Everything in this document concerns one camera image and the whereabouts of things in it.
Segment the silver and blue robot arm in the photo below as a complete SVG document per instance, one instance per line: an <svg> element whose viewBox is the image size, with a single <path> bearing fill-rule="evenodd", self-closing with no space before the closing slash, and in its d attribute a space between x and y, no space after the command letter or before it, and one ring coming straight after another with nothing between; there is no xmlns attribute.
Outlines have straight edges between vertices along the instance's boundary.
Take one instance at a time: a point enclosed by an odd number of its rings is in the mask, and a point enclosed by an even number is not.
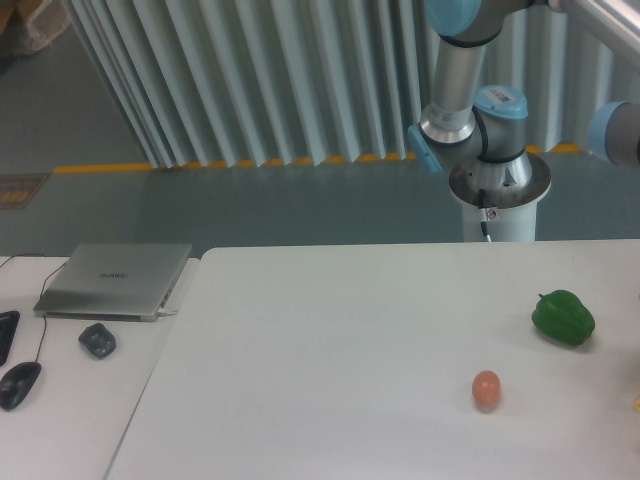
<svg viewBox="0 0 640 480"><path fill-rule="evenodd" d="M430 169L444 165L444 158L430 151L433 146L453 148L472 136L472 104L486 46L500 35L508 16L539 5L577 19L639 67L639 5L633 1L427 1L427 21L440 46L432 99L410 131L418 141L418 156Z"/></svg>

